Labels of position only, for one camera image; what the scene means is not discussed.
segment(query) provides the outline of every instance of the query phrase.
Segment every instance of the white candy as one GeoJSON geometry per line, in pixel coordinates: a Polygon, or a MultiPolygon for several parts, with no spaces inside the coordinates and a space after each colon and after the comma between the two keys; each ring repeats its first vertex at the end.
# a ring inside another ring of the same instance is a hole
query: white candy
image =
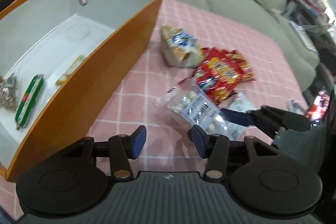
{"type": "Polygon", "coordinates": [[[183,106],[182,106],[180,103],[178,103],[178,104],[176,104],[176,106],[174,106],[174,110],[175,110],[177,113],[180,113],[180,112],[182,112],[182,110],[183,110],[183,106]]]}
{"type": "Polygon", "coordinates": [[[213,123],[211,123],[207,129],[207,131],[214,133],[216,130],[215,125],[213,123]]]}
{"type": "Polygon", "coordinates": [[[191,100],[188,97],[183,97],[182,102],[184,107],[188,106],[191,103],[191,100]]]}
{"type": "Polygon", "coordinates": [[[188,93],[188,98],[191,101],[194,100],[196,98],[196,96],[197,96],[197,93],[195,91],[193,91],[193,90],[188,93]]]}

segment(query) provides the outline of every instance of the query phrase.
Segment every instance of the red snack bag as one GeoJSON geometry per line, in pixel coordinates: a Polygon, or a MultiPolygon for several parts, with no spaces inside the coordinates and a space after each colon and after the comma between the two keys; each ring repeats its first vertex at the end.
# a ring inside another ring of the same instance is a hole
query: red snack bag
{"type": "Polygon", "coordinates": [[[231,95],[244,72],[223,51],[216,48],[206,51],[203,63],[193,72],[192,79],[219,105],[231,95]]]}
{"type": "Polygon", "coordinates": [[[242,81],[255,81],[253,70],[251,65],[247,62],[244,55],[242,55],[238,50],[231,51],[227,54],[229,58],[234,60],[236,64],[242,69],[244,72],[242,81]]]}

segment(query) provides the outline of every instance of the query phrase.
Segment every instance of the packaged bread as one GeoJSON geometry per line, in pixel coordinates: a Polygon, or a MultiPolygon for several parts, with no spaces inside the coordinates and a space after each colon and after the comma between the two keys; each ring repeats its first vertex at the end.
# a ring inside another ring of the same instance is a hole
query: packaged bread
{"type": "Polygon", "coordinates": [[[203,61],[203,52],[197,39],[184,29],[164,25],[161,36],[161,52],[169,66],[197,68],[203,61]]]}

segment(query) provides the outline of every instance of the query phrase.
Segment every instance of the cluttered table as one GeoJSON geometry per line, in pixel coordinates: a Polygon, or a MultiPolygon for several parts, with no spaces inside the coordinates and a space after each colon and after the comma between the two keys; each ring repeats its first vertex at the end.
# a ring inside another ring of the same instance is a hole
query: cluttered table
{"type": "MultiPolygon", "coordinates": [[[[305,106],[292,71],[271,38],[230,19],[176,0],[164,0],[147,50],[88,132],[95,141],[106,141],[116,134],[131,134],[139,125],[145,125],[146,144],[140,157],[131,160],[135,174],[139,170],[202,172],[205,165],[186,131],[172,118],[171,110],[157,103],[170,88],[190,77],[193,71],[166,65],[160,51],[163,25],[184,27],[198,39],[201,47],[239,50],[251,65],[256,81],[240,83],[235,92],[243,94],[254,107],[268,105],[287,110],[288,101],[292,99],[305,106]]],[[[257,128],[248,128],[238,140],[246,135],[254,135],[267,143],[272,141],[257,128]]],[[[109,159],[99,158],[97,166],[109,173],[109,159]]],[[[0,206],[14,219],[22,215],[15,184],[2,177],[0,206]]]]}

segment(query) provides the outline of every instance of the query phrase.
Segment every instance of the metal grommet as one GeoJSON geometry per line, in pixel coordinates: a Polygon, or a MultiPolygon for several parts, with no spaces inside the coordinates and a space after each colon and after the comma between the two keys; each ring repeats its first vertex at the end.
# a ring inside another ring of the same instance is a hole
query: metal grommet
{"type": "Polygon", "coordinates": [[[218,170],[210,170],[206,173],[208,178],[219,179],[223,176],[223,173],[218,170]]]}
{"type": "Polygon", "coordinates": [[[131,173],[127,170],[118,170],[114,172],[114,176],[118,179],[126,179],[130,177],[131,173]]]}
{"type": "Polygon", "coordinates": [[[82,6],[87,5],[88,2],[89,2],[89,0],[79,0],[80,5],[82,5],[82,6]]]}

